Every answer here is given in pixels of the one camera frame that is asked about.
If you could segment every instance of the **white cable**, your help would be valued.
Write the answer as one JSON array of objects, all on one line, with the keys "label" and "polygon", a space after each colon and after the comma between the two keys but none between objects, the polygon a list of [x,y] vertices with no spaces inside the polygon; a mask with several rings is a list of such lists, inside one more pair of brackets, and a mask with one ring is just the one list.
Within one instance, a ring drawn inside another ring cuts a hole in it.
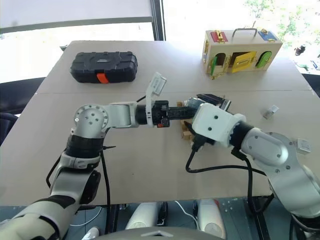
[{"label": "white cable", "polygon": [[97,213],[93,218],[91,218],[89,221],[87,221],[87,222],[85,222],[85,223],[83,223],[83,224],[79,224],[79,225],[70,225],[70,226],[71,226],[71,227],[81,227],[81,226],[84,226],[84,225],[86,225],[86,224],[88,224],[88,223],[92,222],[96,217],[98,217],[98,215],[100,214],[101,210],[102,210],[102,206],[100,207],[100,210],[98,211],[98,213]]},{"label": "white cable", "polygon": [[181,204],[180,204],[178,201],[174,201],[174,202],[179,205],[179,207],[181,208],[181,210],[183,211],[183,213],[184,213],[185,215],[191,217],[191,218],[194,220],[195,225],[196,225],[196,229],[198,229],[198,230],[200,231],[200,227],[199,227],[198,221],[195,219],[195,217],[192,216],[191,214],[187,213],[187,212],[185,211],[185,209],[181,206]]}]

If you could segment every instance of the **floor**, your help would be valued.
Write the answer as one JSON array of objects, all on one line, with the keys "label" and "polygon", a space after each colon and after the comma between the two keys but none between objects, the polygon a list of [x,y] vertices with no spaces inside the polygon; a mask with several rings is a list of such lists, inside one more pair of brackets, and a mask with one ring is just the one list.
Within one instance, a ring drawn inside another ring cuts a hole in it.
[{"label": "floor", "polygon": [[[245,198],[218,198],[221,216],[225,225],[228,240],[257,240],[259,239],[255,222],[248,214]],[[193,212],[193,201],[180,201],[187,213]],[[127,209],[120,210],[117,222],[117,231],[125,229],[126,224],[137,208],[138,204],[129,204]],[[23,207],[0,206],[0,222],[12,218],[21,211]],[[80,225],[92,219],[99,211],[100,207],[93,210],[79,211],[73,220],[73,225]],[[70,226],[65,240],[81,240],[85,233],[93,226],[104,230],[106,222],[106,209],[102,208],[101,213],[92,222],[85,226]],[[276,199],[272,201],[264,213],[267,225],[267,232],[270,240],[289,239],[290,215]],[[179,206],[173,202],[168,202],[167,226],[192,228],[196,226],[193,220],[185,215]]]}]

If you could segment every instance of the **toolbox handle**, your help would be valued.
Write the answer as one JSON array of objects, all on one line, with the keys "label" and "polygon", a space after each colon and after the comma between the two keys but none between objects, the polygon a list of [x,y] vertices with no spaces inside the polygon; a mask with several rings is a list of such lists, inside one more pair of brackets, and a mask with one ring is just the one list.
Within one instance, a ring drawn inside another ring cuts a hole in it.
[{"label": "toolbox handle", "polygon": [[254,30],[255,31],[253,35],[254,37],[257,35],[257,32],[258,32],[256,28],[236,28],[232,33],[232,37],[234,37],[236,34],[236,31],[239,31],[239,30]]}]

